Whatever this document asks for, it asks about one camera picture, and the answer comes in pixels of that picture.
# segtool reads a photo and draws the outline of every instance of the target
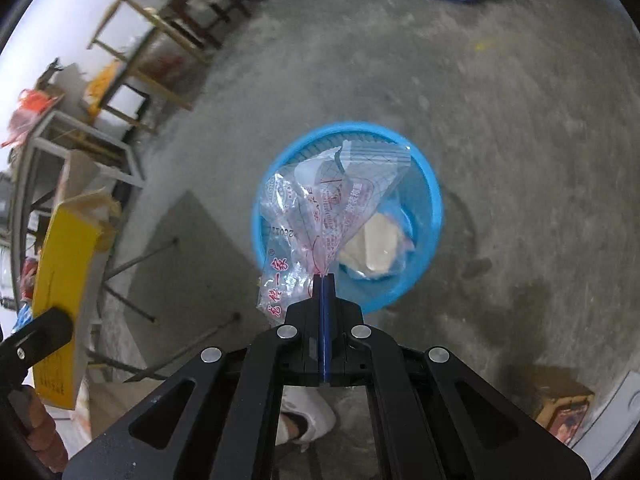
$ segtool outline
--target red plastic bag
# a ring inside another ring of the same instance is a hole
[[[20,300],[31,301],[33,299],[33,289],[36,286],[36,273],[38,272],[38,259],[27,257],[22,264],[20,274]]]
[[[40,114],[45,111],[54,98],[49,97],[39,90],[25,89],[20,92],[18,97],[18,107],[11,115],[7,132],[9,133],[5,142],[0,147],[17,144],[21,146],[27,137],[27,134],[38,122]]]

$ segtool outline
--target concrete floor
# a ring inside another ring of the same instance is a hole
[[[137,145],[147,185],[116,259],[181,244],[113,280],[159,323],[131,312],[123,323],[107,300],[109,353],[153,364],[234,311],[242,323],[210,342],[251,341],[266,326],[249,236],[257,182],[298,136],[363,120],[422,150],[446,213],[428,272],[367,322],[413,348],[447,346],[505,393],[513,365],[570,368],[596,392],[593,419],[640,365],[640,51],[628,22],[598,0],[268,0],[254,13],[193,112]],[[317,446],[325,478],[371,478],[364,394],[327,395],[340,427]],[[305,462],[287,456],[283,478],[307,478]]]

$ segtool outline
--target human hand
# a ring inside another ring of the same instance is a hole
[[[31,389],[29,420],[33,429],[27,436],[27,444],[40,461],[54,473],[61,472],[69,461],[65,445],[56,431],[56,422],[45,410],[35,391]]]

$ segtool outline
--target screw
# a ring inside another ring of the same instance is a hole
[[[356,325],[351,329],[351,335],[356,339],[366,339],[371,335],[371,329],[367,325]]]
[[[298,329],[293,325],[283,325],[278,329],[278,337],[280,339],[291,339],[298,333]]]
[[[429,359],[434,363],[446,363],[449,360],[449,352],[447,349],[436,346],[429,350]]]
[[[215,363],[216,361],[219,361],[221,357],[222,352],[220,351],[220,348],[216,348],[215,346],[205,348],[200,352],[200,358],[206,363]]]

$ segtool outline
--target wooden chair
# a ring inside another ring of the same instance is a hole
[[[100,34],[102,33],[106,25],[110,22],[110,20],[114,17],[121,4],[129,5],[129,7],[134,9],[153,26],[151,30],[138,41],[129,57],[124,56],[123,53],[118,52],[116,49],[99,39]],[[176,103],[178,106],[181,106],[185,110],[191,110],[190,102],[188,102],[178,94],[172,92],[167,87],[160,84],[158,81],[149,77],[138,69],[140,62],[142,62],[143,60],[145,52],[161,34],[168,35],[172,40],[175,41],[175,43],[180,45],[185,51],[191,54],[199,62],[203,64],[209,63],[204,54],[199,49],[197,49],[194,44],[190,43],[183,35],[177,32],[173,27],[169,26],[159,16],[156,16],[148,10],[143,9],[143,7],[132,0],[116,0],[109,6],[105,11],[104,16],[100,20],[100,23],[98,24],[93,37],[87,45],[87,49],[91,49],[94,45],[97,45],[121,62],[114,78],[111,80],[111,83],[109,84],[105,93],[102,95],[100,102],[98,103],[98,108],[101,108],[102,110],[115,115],[116,117],[126,121],[132,126],[147,130],[152,133],[156,132],[154,128],[141,123],[133,117],[129,117],[116,108],[111,107],[109,105],[109,102],[118,91],[118,89],[126,84],[126,81],[129,77],[135,77],[139,81],[142,81],[144,84],[146,84],[152,93],[155,93],[160,97]]]
[[[193,38],[189,31],[181,27],[174,19],[176,17],[179,18],[196,35],[207,41],[207,43],[215,48],[220,48],[222,43],[212,35],[210,30],[222,22],[231,23],[229,12],[233,9],[238,9],[247,18],[251,17],[251,13],[244,4],[244,0],[227,0],[226,5],[210,3],[209,8],[216,14],[217,18],[209,25],[202,26],[189,15],[189,1],[190,0],[169,0],[165,8],[162,10],[162,15],[171,19],[170,24],[183,33],[187,38]]]

